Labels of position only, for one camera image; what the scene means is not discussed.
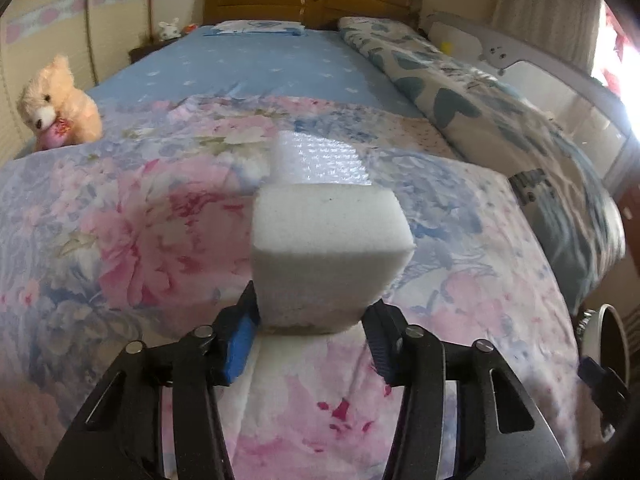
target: curtain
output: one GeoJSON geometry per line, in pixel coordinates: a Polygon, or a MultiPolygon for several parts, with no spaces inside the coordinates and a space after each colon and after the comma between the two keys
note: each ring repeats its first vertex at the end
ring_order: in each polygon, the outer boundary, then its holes
{"type": "Polygon", "coordinates": [[[591,74],[602,0],[498,0],[492,25],[591,74]]]}

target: nightstand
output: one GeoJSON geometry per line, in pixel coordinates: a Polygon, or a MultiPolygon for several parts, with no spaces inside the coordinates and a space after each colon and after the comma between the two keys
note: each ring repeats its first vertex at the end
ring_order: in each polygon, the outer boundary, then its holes
{"type": "Polygon", "coordinates": [[[129,59],[133,64],[137,61],[140,61],[143,57],[148,56],[152,52],[155,52],[156,50],[160,50],[161,48],[164,48],[167,45],[171,45],[172,43],[175,43],[175,41],[178,41],[181,39],[182,38],[173,38],[172,40],[155,41],[153,43],[148,43],[146,45],[139,46],[137,48],[134,48],[133,50],[129,50],[129,59]]]}

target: decorative border strip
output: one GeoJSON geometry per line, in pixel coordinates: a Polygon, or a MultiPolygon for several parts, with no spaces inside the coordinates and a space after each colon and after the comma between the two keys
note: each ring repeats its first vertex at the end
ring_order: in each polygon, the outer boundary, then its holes
{"type": "MultiPolygon", "coordinates": [[[[91,0],[92,7],[119,4],[129,0],[91,0]]],[[[4,42],[12,44],[40,32],[53,23],[84,13],[84,0],[57,0],[31,10],[7,23],[4,42]]]]}

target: metal screw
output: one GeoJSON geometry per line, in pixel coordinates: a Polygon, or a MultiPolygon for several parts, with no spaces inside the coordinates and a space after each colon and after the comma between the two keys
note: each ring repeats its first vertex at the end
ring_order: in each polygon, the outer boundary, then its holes
{"type": "Polygon", "coordinates": [[[142,349],[144,347],[145,346],[142,344],[142,341],[132,341],[127,346],[125,346],[125,350],[127,351],[127,354],[137,354],[139,352],[142,352],[142,349]]]}
{"type": "Polygon", "coordinates": [[[193,335],[201,338],[211,337],[213,335],[213,329],[211,325],[200,325],[193,331],[193,335]]]}
{"type": "Polygon", "coordinates": [[[404,333],[409,337],[419,338],[424,335],[424,329],[418,325],[409,325],[406,329],[404,329],[404,333]]]}
{"type": "Polygon", "coordinates": [[[486,339],[478,339],[474,342],[474,346],[481,352],[488,354],[489,352],[494,351],[494,345],[491,341],[487,341],[486,339]]]}

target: white cube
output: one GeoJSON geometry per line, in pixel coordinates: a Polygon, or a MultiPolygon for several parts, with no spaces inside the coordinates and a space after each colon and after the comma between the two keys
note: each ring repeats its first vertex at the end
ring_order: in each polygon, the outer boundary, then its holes
{"type": "Polygon", "coordinates": [[[265,186],[254,205],[252,267],[262,325],[328,333],[359,322],[414,253],[391,190],[265,186]]]}

